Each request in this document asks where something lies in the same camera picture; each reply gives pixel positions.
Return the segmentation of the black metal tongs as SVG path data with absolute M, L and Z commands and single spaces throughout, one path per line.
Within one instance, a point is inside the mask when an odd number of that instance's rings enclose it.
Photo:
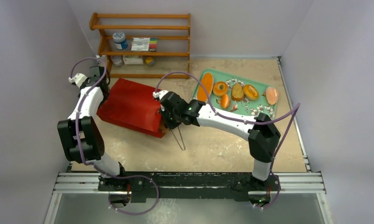
M 180 149 L 182 151 L 185 151 L 186 150 L 186 146 L 185 146 L 185 143 L 184 143 L 184 140 L 183 140 L 183 136 L 182 136 L 180 127 L 171 129 L 170 131 L 171 131 L 173 137 L 175 138 L 175 140 L 176 140 L 178 146 L 180 147 Z

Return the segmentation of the red paper bag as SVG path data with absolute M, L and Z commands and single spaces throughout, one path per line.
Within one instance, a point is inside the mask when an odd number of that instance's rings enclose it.
M 110 88 L 97 115 L 110 124 L 162 138 L 167 131 L 159 114 L 160 103 L 152 96 L 154 90 L 154 87 L 120 78 Z

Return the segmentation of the fake orange doughnut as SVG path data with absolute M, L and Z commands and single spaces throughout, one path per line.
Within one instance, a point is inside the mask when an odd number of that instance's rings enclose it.
M 228 84 L 223 81 L 216 82 L 213 86 L 212 93 L 220 98 L 228 92 Z

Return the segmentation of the fake small sesame roll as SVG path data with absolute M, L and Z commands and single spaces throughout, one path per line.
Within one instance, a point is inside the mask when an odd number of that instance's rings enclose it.
M 220 99 L 220 106 L 222 109 L 227 109 L 231 104 L 231 99 L 227 94 L 224 94 Z

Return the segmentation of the fake brown bread slice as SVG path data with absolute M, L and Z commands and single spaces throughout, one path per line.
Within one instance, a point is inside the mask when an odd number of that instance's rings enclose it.
M 239 83 L 234 84 L 231 89 L 231 99 L 233 101 L 242 101 L 244 96 L 245 94 L 242 85 Z

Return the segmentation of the green floral tray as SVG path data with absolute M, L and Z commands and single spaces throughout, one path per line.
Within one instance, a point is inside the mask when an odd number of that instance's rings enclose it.
M 269 85 L 263 84 L 260 82 L 256 82 L 254 80 L 250 80 L 247 78 L 239 77 L 236 75 L 232 75 L 226 72 L 222 72 L 219 70 L 214 69 L 205 69 L 202 71 L 199 79 L 201 80 L 206 73 L 210 73 L 213 76 L 214 83 L 219 81 L 225 82 L 228 85 L 228 96 L 231 95 L 232 86 L 234 84 L 241 84 L 245 86 L 247 84 L 253 86 L 259 94 L 262 94 Z M 251 115 L 257 116 L 259 113 L 264 113 L 268 115 L 271 119 L 274 119 L 275 112 L 276 112 L 276 105 L 269 105 L 266 97 L 260 95 L 257 100 L 250 100 L 245 98 L 242 101 L 233 101 L 231 100 L 231 105 L 225 109 L 227 112 L 233 112 L 239 115 Z

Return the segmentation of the fake golden bagel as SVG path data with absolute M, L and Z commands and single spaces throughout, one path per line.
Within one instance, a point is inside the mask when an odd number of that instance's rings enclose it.
M 256 101 L 259 98 L 259 92 L 250 84 L 243 87 L 244 95 L 251 101 Z

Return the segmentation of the fake pink sugared bread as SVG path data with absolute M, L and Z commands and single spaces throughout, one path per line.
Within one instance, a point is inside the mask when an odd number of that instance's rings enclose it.
M 266 88 L 266 90 L 264 92 L 264 95 L 265 95 L 267 103 L 269 105 L 275 105 L 278 101 L 278 98 L 279 98 L 278 90 L 274 87 L 271 87 L 271 86 Z

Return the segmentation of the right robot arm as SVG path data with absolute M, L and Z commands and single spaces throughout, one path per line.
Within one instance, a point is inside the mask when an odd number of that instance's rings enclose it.
M 251 184 L 262 190 L 269 184 L 272 158 L 280 132 L 268 115 L 257 117 L 242 116 L 216 109 L 199 100 L 186 102 L 172 91 L 153 92 L 154 100 L 159 101 L 159 114 L 165 127 L 172 130 L 181 124 L 219 129 L 236 135 L 248 142 L 250 155 L 254 159 Z

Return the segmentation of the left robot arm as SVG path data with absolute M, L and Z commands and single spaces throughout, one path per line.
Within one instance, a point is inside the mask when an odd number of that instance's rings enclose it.
M 80 90 L 78 103 L 72 114 L 59 121 L 57 131 L 65 157 L 99 173 L 100 191 L 122 191 L 128 186 L 124 167 L 105 153 L 105 143 L 94 117 L 109 97 L 109 73 L 103 66 L 92 66 L 89 74 L 77 73 L 69 82 Z

